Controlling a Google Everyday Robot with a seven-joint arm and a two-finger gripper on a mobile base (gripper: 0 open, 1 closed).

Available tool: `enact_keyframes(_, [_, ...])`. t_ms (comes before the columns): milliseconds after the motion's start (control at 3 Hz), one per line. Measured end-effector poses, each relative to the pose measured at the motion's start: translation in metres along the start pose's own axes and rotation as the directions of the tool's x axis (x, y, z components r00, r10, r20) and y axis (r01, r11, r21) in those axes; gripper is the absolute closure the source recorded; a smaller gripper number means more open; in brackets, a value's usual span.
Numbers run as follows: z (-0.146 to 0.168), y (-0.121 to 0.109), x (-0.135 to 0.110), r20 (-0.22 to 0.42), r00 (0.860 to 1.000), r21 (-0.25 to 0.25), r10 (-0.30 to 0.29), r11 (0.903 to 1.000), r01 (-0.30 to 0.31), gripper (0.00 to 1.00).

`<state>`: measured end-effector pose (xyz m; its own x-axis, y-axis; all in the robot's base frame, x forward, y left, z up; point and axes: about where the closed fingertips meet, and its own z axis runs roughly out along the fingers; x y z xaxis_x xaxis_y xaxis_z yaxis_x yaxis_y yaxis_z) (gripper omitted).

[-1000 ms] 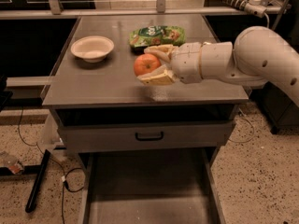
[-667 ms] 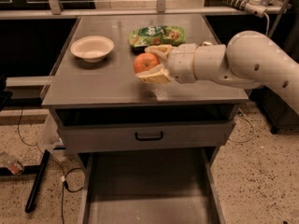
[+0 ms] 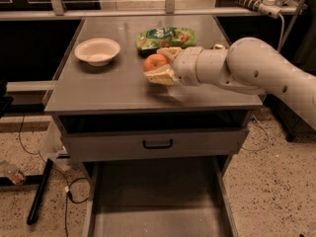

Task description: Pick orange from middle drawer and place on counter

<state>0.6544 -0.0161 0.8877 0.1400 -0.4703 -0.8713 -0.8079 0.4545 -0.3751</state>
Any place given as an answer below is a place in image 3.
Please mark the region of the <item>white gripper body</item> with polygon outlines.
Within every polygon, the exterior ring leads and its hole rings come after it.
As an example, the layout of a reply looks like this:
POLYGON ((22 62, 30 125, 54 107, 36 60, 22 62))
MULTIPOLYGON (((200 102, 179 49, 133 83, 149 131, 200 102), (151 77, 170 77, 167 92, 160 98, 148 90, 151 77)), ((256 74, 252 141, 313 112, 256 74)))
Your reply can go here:
POLYGON ((173 61, 173 70, 178 81, 185 86, 199 86, 197 77, 197 62, 203 52, 200 46, 188 47, 181 50, 173 61))

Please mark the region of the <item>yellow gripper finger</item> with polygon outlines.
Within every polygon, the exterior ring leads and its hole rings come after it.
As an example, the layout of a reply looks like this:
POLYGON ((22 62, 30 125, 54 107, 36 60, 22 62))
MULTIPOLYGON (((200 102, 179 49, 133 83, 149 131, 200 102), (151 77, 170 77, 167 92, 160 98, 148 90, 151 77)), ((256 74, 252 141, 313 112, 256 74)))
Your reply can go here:
POLYGON ((169 62, 174 62, 177 55, 183 50, 180 47, 162 47, 156 53, 164 56, 169 62))
POLYGON ((177 81, 172 67, 167 64, 144 73, 149 82, 160 85, 174 85, 177 81))

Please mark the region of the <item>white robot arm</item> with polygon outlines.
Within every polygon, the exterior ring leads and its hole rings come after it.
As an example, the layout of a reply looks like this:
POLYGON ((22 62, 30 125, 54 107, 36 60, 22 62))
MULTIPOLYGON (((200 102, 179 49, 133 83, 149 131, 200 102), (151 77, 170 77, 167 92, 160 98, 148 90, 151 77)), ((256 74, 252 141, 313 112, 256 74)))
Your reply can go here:
POLYGON ((143 74, 160 85, 210 84, 248 95, 269 93, 316 128, 316 77, 260 39, 238 39, 223 49, 163 47, 146 58, 143 74))

